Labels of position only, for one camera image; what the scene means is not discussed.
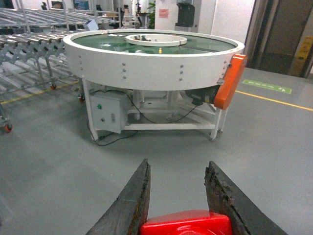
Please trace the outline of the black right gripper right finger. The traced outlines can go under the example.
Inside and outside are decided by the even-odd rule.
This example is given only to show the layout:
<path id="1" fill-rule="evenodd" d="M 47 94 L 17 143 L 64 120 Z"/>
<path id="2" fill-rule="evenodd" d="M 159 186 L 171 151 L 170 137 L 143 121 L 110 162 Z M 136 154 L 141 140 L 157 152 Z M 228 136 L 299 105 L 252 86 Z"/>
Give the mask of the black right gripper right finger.
<path id="1" fill-rule="evenodd" d="M 210 161 L 204 185 L 209 210 L 229 217 L 234 235 L 285 235 L 218 167 Z"/>

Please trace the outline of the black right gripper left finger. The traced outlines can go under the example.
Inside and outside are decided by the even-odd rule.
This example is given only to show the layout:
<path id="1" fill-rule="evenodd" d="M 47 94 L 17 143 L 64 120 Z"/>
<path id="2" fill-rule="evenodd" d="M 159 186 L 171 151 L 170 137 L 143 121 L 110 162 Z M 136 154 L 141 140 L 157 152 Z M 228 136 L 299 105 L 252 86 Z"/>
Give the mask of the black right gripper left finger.
<path id="1" fill-rule="evenodd" d="M 147 221 L 151 166 L 143 159 L 117 199 L 87 232 L 89 235 L 138 235 Z"/>

